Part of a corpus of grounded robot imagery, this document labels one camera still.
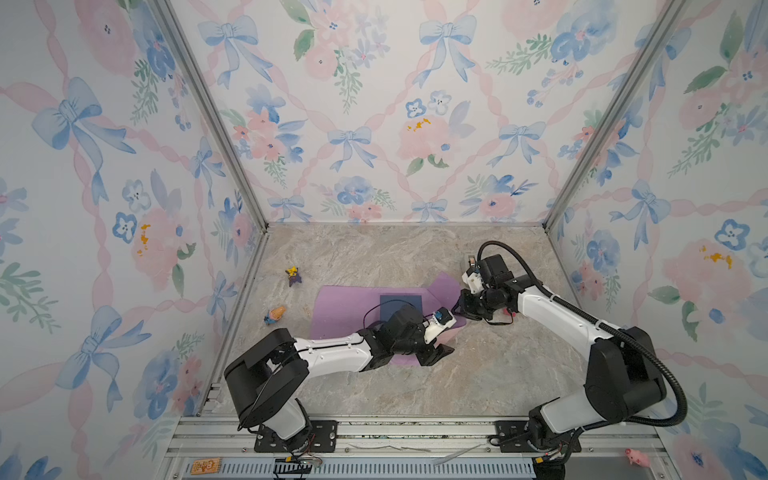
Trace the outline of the dark blue gift box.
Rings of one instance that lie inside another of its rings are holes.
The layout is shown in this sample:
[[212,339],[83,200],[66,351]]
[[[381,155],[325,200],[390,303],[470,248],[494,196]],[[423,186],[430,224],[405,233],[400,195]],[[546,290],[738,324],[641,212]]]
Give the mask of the dark blue gift box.
[[388,321],[399,309],[410,306],[423,311],[422,297],[420,295],[385,294],[380,296],[379,319]]

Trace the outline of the purple pink wrapping paper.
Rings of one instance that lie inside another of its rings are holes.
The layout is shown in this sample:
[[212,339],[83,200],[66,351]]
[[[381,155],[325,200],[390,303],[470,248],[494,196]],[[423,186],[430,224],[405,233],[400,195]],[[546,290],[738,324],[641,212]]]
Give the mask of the purple pink wrapping paper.
[[[310,340],[325,341],[332,338],[345,338],[363,328],[363,318],[366,326],[379,320],[380,296],[385,294],[420,295],[422,297],[423,313],[431,315],[441,307],[452,307],[459,298],[459,283],[447,275],[440,273],[428,287],[387,288],[387,287],[353,287],[353,286],[323,286],[315,301],[311,320]],[[437,345],[452,341],[461,329],[466,326],[466,320],[458,317],[456,325],[441,334]],[[318,377],[339,372],[353,372],[351,367],[362,367],[360,359],[332,360],[327,354],[313,353],[308,363],[309,377]],[[421,366],[414,356],[396,355],[388,366]]]

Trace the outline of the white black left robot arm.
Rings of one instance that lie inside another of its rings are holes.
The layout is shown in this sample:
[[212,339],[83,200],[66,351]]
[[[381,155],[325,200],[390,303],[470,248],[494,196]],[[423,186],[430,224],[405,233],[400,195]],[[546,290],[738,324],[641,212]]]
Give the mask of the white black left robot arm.
[[389,320],[344,337],[308,340],[278,328],[224,371],[238,428],[255,429],[262,436],[271,433],[276,447],[303,452],[315,438],[312,421],[296,396],[306,380],[376,370],[396,356],[413,356],[421,366],[433,366],[453,352],[438,338],[456,323],[447,308],[425,316],[406,304]]

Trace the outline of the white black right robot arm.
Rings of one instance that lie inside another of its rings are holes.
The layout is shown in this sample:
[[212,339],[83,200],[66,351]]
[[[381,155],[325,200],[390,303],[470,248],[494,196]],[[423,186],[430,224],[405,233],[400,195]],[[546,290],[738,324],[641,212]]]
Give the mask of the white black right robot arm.
[[554,332],[587,361],[581,389],[529,412],[526,429],[533,448],[551,449],[580,429],[625,422],[666,399],[660,368],[639,350],[652,348],[643,331],[589,320],[574,305],[529,281],[493,286],[477,275],[462,280],[466,287],[457,302],[460,315],[490,321],[499,309],[520,313]]

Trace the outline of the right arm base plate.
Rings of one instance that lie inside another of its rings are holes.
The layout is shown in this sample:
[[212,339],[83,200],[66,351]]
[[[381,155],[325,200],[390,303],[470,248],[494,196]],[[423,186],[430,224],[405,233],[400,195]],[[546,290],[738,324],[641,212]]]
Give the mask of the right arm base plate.
[[494,429],[495,433],[488,437],[488,443],[502,453],[554,455],[582,451],[580,440],[572,439],[574,431],[552,433],[538,423],[530,426],[527,420],[496,421]]

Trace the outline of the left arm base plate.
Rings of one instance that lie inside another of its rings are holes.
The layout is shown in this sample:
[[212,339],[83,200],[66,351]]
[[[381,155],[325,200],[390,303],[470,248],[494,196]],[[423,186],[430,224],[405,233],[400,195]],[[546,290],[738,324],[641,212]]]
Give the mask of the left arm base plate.
[[256,453],[333,453],[338,438],[338,422],[334,420],[310,420],[309,425],[288,440],[276,432],[260,426],[256,433],[253,451]]

